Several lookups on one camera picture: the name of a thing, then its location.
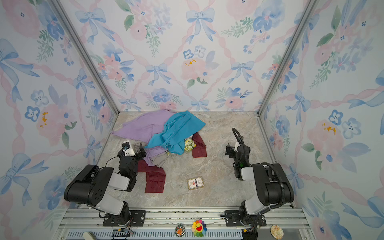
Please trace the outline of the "maroon cloth garment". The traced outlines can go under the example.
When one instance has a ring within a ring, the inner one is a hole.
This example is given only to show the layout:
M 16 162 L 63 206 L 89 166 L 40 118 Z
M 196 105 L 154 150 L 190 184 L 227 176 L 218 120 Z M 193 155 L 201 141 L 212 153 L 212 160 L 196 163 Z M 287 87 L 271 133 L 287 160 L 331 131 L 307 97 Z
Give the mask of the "maroon cloth garment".
M 195 133 L 192 140 L 197 145 L 192 149 L 193 158 L 206 158 L 207 146 L 201 138 L 200 134 Z M 146 194 L 164 192 L 166 173 L 163 168 L 156 166 L 150 167 L 144 160 L 140 160 L 138 163 L 138 172 L 146 173 Z

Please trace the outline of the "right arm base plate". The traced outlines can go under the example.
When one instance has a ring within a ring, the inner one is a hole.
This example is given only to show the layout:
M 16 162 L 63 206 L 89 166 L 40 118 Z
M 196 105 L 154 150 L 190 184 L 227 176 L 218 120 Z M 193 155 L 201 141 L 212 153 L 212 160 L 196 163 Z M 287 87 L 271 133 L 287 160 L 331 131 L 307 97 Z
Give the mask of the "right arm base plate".
M 224 211 L 220 215 L 224 218 L 227 227 L 266 227 L 267 222 L 264 215 L 248 215 L 237 211 Z

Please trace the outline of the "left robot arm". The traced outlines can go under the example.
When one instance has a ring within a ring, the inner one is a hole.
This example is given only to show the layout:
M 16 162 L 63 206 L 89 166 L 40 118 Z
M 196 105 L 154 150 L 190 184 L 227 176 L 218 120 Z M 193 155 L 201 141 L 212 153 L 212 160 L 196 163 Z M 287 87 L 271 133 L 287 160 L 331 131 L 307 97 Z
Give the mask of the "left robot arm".
M 129 204 L 111 196 L 107 189 L 131 192 L 137 182 L 139 161 L 145 156 L 141 143 L 135 147 L 128 141 L 122 143 L 117 155 L 119 172 L 108 166 L 86 165 L 65 189 L 65 201 L 85 204 L 105 213 L 105 227 L 128 226 L 135 219 Z

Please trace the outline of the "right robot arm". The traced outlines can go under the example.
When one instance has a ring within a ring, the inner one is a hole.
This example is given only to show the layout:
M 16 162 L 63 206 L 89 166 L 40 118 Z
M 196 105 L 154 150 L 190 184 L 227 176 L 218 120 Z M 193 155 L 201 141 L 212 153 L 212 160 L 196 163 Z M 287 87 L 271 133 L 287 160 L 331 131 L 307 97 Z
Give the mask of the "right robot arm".
M 294 190 L 280 164 L 250 164 L 250 147 L 236 143 L 226 146 L 226 156 L 234 160 L 235 177 L 255 184 L 256 194 L 245 200 L 237 211 L 222 215 L 228 227 L 264 227 L 265 214 L 294 201 Z

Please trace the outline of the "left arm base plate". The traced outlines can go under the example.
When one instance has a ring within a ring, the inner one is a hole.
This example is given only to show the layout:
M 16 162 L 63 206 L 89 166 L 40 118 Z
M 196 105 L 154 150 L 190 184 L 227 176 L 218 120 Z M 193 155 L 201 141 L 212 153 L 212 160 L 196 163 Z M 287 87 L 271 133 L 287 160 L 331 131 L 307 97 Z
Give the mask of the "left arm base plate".
M 144 210 L 133 210 L 128 212 L 123 211 L 118 216 L 106 214 L 103 227 L 142 227 L 146 213 Z

